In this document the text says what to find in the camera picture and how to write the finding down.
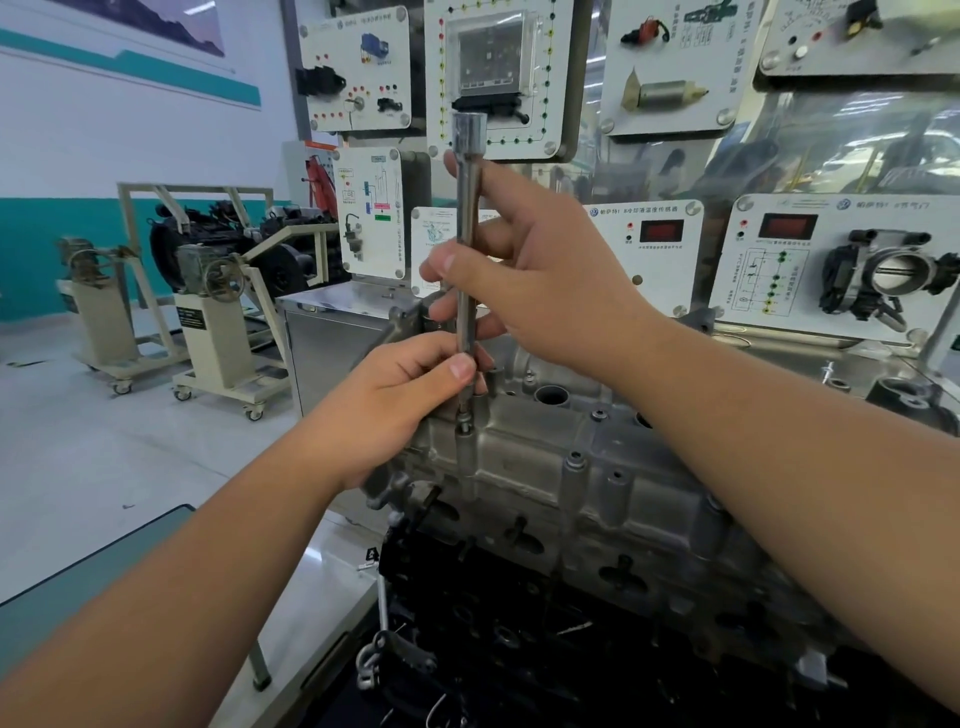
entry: teal wall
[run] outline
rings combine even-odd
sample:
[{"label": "teal wall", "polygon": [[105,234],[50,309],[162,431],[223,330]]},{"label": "teal wall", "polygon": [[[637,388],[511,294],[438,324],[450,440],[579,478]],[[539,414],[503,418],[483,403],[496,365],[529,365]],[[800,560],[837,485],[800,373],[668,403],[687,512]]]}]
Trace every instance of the teal wall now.
[{"label": "teal wall", "polygon": [[[212,201],[185,200],[206,211]],[[158,295],[170,293],[150,256],[150,226],[156,198],[133,200],[147,276]],[[263,202],[248,201],[253,221],[265,212]],[[64,274],[55,242],[64,236],[85,237],[98,248],[124,245],[126,235],[115,198],[0,198],[0,321],[18,321],[63,312],[54,281]]]}]

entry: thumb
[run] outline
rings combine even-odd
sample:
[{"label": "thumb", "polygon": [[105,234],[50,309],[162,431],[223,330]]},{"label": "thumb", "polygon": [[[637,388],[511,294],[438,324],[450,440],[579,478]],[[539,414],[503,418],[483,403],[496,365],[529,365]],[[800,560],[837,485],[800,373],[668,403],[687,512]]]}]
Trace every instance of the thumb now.
[{"label": "thumb", "polygon": [[404,415],[422,420],[473,381],[477,364],[469,354],[458,353],[444,363],[397,387],[397,406]]},{"label": "thumb", "polygon": [[493,311],[509,303],[516,291],[517,279],[523,276],[514,268],[501,265],[456,240],[435,246],[427,261],[446,282],[469,293]]}]

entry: white tiled floor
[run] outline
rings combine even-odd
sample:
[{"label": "white tiled floor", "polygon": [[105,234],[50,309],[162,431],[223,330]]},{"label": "white tiled floor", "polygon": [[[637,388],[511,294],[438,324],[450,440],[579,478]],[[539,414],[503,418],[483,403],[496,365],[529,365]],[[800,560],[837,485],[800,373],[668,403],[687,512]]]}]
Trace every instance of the white tiled floor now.
[{"label": "white tiled floor", "polygon": [[[142,313],[139,333],[149,325]],[[63,316],[0,328],[0,601],[171,508],[203,504],[296,421],[289,395],[256,423],[236,401],[176,401],[173,370],[117,397],[107,377],[72,358],[71,325]],[[324,519],[261,634],[274,683],[254,693],[245,668],[216,724],[252,724],[339,627],[372,588],[356,565],[375,542],[340,517]]]}]

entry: white wall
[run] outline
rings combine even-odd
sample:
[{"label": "white wall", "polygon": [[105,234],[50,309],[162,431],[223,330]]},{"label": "white wall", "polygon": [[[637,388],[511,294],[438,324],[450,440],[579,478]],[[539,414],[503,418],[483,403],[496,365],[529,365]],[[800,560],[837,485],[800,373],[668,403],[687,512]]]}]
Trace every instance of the white wall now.
[{"label": "white wall", "polygon": [[217,11],[259,109],[0,48],[0,197],[114,197],[124,181],[275,186],[285,199],[280,144],[297,129],[279,2]]}]

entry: metal cylinder part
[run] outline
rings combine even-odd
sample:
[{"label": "metal cylinder part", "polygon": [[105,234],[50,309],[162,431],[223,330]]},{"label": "metal cylinder part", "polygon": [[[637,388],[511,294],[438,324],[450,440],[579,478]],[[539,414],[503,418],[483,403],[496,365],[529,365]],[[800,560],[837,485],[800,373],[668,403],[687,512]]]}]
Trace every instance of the metal cylinder part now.
[{"label": "metal cylinder part", "polygon": [[[487,151],[487,114],[453,114],[453,156],[457,160],[457,242],[470,248],[478,224],[480,206],[480,162]],[[457,351],[473,354],[476,342],[477,302],[464,292],[457,293]],[[465,387],[458,402],[461,413],[470,412],[473,385]],[[461,423],[469,427],[470,423]]]}]

